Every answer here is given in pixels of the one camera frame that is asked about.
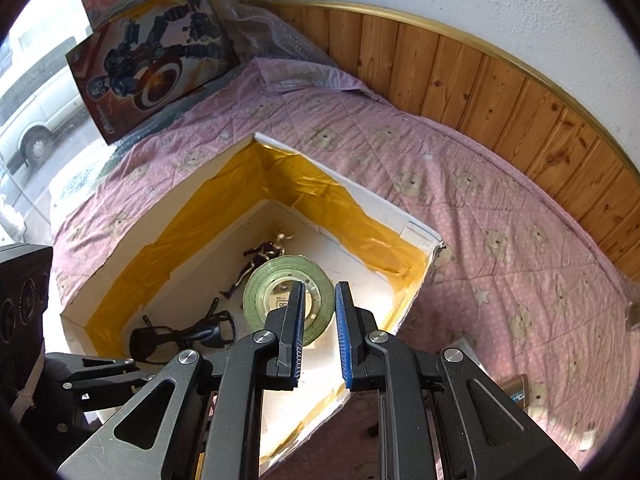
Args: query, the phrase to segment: action figure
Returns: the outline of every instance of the action figure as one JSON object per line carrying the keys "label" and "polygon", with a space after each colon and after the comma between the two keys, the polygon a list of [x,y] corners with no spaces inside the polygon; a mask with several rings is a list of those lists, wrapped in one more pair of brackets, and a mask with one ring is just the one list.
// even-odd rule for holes
{"label": "action figure", "polygon": [[266,242],[262,242],[255,249],[249,249],[248,251],[242,253],[242,256],[249,256],[249,254],[254,254],[255,256],[242,268],[242,270],[240,271],[240,275],[238,276],[238,280],[233,285],[231,285],[231,288],[225,292],[221,290],[220,294],[230,300],[231,295],[236,290],[238,290],[238,287],[240,287],[242,280],[244,280],[249,274],[254,272],[255,269],[260,267],[262,264],[265,264],[269,260],[273,260],[274,258],[284,255],[284,247],[282,246],[282,242],[283,240],[286,240],[288,238],[291,238],[291,236],[287,237],[287,235],[284,234],[283,231],[278,230],[276,231],[275,242],[267,240]]}
{"label": "action figure", "polygon": [[143,68],[148,68],[161,59],[219,59],[222,48],[217,43],[195,43],[172,46],[162,46],[160,41],[171,22],[177,22],[191,13],[191,24],[183,28],[189,32],[187,43],[208,38],[216,40],[222,35],[220,27],[211,21],[200,9],[202,0],[187,0],[181,6],[171,7],[164,13],[156,16],[154,25],[144,43],[140,43],[135,49],[131,45],[138,43],[140,25],[131,22],[125,30],[124,40],[112,48],[104,58],[106,76],[94,77],[87,86],[87,90],[94,100],[98,100],[109,90],[118,97],[128,97],[138,91],[139,79],[136,74]]}

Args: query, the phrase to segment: bed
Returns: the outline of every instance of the bed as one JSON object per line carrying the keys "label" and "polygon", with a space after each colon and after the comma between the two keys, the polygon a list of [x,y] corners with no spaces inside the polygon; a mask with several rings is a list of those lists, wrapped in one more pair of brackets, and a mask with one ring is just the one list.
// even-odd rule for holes
{"label": "bed", "polygon": [[[410,346],[437,351],[464,336],[494,380],[526,373],[529,413],[579,465],[615,425],[640,369],[640,337],[625,329],[628,283],[567,211],[486,147],[335,66],[264,57],[158,130],[61,219],[53,270],[63,306],[168,190],[260,132],[442,235],[436,271],[399,332]],[[271,477],[376,478],[377,413],[374,397],[353,396]]]}

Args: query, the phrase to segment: car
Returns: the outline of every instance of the car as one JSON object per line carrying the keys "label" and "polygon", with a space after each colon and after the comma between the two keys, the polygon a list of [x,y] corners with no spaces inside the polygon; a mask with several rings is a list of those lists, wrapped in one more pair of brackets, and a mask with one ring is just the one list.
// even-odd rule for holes
{"label": "car", "polygon": [[39,58],[22,56],[22,62],[14,62],[0,77],[0,162],[9,172],[24,163],[42,165],[57,130],[82,109],[65,58],[76,44],[71,36]]}
{"label": "car", "polygon": [[0,44],[0,77],[11,68],[12,64],[13,56],[11,46],[9,45],[9,40],[4,40],[2,44]]}

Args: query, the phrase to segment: tape roll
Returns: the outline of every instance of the tape roll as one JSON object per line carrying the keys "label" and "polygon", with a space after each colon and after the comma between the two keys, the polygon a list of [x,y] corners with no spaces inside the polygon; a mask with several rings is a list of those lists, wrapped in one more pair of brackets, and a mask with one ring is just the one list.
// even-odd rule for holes
{"label": "tape roll", "polygon": [[287,303],[292,282],[306,288],[302,345],[307,346],[326,330],[335,310],[334,284],[308,258],[280,256],[258,267],[244,288],[242,309],[251,330],[262,330],[269,311]]}

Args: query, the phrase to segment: yellow tape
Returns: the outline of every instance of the yellow tape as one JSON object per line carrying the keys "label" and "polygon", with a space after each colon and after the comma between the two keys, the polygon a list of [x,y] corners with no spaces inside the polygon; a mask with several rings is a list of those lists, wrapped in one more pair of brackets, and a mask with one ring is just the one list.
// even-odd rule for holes
{"label": "yellow tape", "polygon": [[366,215],[351,195],[303,155],[251,142],[185,204],[155,243],[116,278],[86,326],[99,356],[122,356],[127,321],[160,291],[171,273],[260,200],[298,210],[335,236],[394,291],[381,328],[402,317],[428,264],[424,253]]}

